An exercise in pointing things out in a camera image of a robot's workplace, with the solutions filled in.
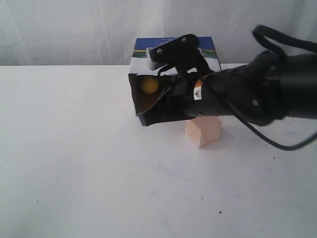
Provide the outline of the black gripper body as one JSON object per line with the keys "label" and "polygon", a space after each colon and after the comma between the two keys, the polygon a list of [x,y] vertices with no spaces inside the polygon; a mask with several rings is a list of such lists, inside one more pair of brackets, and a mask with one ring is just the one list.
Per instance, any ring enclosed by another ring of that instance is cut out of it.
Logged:
{"label": "black gripper body", "polygon": [[178,97],[188,119],[232,116],[234,107],[245,112],[248,110],[248,88],[230,71],[210,73],[204,78],[191,73],[184,82],[173,83],[172,94]]}

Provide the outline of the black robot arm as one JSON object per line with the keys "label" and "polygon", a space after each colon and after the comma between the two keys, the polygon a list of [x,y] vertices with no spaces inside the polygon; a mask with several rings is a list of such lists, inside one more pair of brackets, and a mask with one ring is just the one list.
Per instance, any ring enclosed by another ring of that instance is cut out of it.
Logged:
{"label": "black robot arm", "polygon": [[317,117],[317,56],[302,54],[279,59],[270,52],[252,62],[202,80],[201,98],[194,99],[197,73],[185,80],[163,76],[162,91],[135,94],[136,115],[143,126],[201,116],[232,116],[265,126],[285,117]]}

